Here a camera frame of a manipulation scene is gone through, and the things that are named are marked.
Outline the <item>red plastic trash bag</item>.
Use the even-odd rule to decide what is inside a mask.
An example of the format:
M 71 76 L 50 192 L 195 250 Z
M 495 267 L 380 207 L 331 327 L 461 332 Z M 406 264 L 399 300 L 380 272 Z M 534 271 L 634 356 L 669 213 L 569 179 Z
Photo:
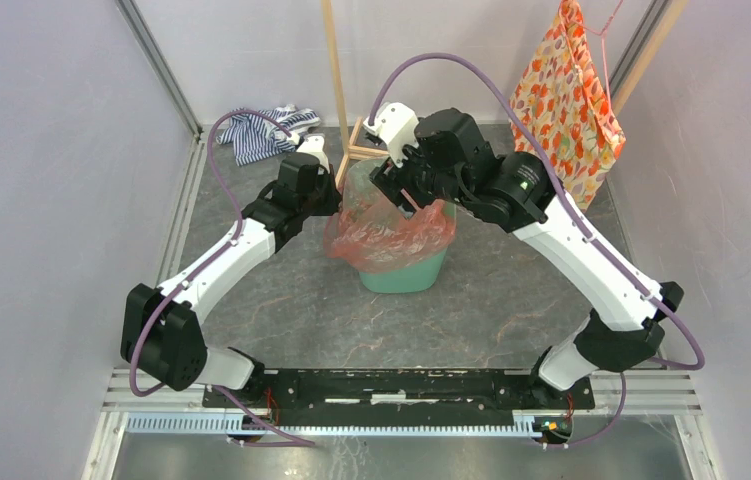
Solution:
M 354 269 L 386 273 L 427 260 L 451 245 L 456 235 L 454 206 L 436 200 L 403 213 L 371 182 L 380 159 L 359 161 L 344 177 L 339 212 L 323 234 L 324 252 Z

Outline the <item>green plastic trash bin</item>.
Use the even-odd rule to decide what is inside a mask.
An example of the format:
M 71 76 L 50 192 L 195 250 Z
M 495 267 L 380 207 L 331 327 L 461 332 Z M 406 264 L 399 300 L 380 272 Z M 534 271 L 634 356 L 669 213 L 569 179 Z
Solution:
M 369 274 L 356 270 L 363 285 L 374 293 L 404 294 L 424 291 L 435 283 L 449 247 L 415 265 L 386 273 Z

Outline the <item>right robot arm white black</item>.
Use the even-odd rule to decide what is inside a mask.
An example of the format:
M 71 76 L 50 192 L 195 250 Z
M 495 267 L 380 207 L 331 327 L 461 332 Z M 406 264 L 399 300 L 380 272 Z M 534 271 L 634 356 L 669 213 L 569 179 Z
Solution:
M 533 367 L 528 392 L 536 405 L 553 408 L 591 373 L 624 372 L 656 355 L 660 323 L 677 310 L 683 289 L 643 275 L 596 230 L 582 232 L 583 217 L 569 215 L 571 197 L 557 193 L 560 181 L 537 156 L 495 154 L 473 117 L 455 108 L 419 118 L 389 103 L 364 127 L 388 152 L 370 179 L 398 208 L 459 205 L 531 246 L 590 302 L 578 329 Z

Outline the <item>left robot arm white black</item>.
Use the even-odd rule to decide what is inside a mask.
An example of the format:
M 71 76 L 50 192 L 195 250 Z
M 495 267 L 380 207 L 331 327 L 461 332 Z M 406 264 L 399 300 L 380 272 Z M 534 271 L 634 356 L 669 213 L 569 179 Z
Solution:
M 156 392 L 139 386 L 137 376 L 145 373 L 159 387 L 222 386 L 239 406 L 257 405 L 265 394 L 265 381 L 255 374 L 257 360 L 232 347 L 209 347 L 203 322 L 252 269 L 297 236 L 306 220 L 337 213 L 340 200 L 326 155 L 296 151 L 208 251 L 157 287 L 136 285 L 127 295 L 120 345 L 132 392 Z

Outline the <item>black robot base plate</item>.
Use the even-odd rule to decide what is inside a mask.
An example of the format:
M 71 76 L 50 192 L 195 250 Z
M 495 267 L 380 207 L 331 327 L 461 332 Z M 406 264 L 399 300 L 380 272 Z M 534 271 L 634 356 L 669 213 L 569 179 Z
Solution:
M 514 411 L 569 413 L 596 402 L 583 378 L 560 393 L 506 369 L 295 369 L 255 374 L 234 396 L 282 427 L 507 426 Z

